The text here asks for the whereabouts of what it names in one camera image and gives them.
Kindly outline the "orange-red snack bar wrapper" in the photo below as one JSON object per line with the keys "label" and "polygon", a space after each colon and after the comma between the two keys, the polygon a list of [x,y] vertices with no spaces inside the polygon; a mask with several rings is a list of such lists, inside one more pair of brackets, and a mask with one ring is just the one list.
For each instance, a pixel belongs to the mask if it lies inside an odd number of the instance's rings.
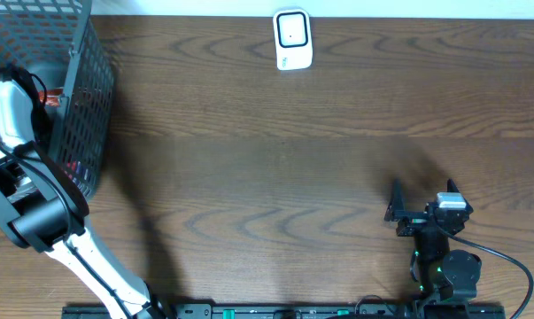
{"label": "orange-red snack bar wrapper", "polygon": [[60,107],[60,97],[63,94],[62,88],[40,90],[38,99],[43,107]]}

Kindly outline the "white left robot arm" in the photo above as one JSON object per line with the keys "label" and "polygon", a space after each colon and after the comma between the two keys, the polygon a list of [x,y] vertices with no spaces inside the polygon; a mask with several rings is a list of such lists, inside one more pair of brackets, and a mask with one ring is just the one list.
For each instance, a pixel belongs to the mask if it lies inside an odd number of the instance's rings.
{"label": "white left robot arm", "polygon": [[[18,247],[34,248],[72,271],[112,318],[172,318],[144,280],[126,269],[97,236],[82,192],[42,145],[52,131],[46,86],[19,66],[0,67],[0,82],[27,95],[33,138],[7,145],[0,121],[0,229]],[[0,105],[0,114],[6,110]]]}

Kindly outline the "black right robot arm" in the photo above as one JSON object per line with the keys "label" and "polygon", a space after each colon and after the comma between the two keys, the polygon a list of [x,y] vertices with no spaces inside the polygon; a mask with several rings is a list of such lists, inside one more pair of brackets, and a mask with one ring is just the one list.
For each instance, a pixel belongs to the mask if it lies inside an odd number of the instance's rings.
{"label": "black right robot arm", "polygon": [[421,289],[421,295],[406,307],[409,317],[472,317],[469,302],[477,295],[482,261],[473,253],[451,249],[449,244],[472,212],[453,180],[421,211],[407,210],[400,182],[393,183],[384,219],[398,224],[399,237],[414,240],[411,276]]}

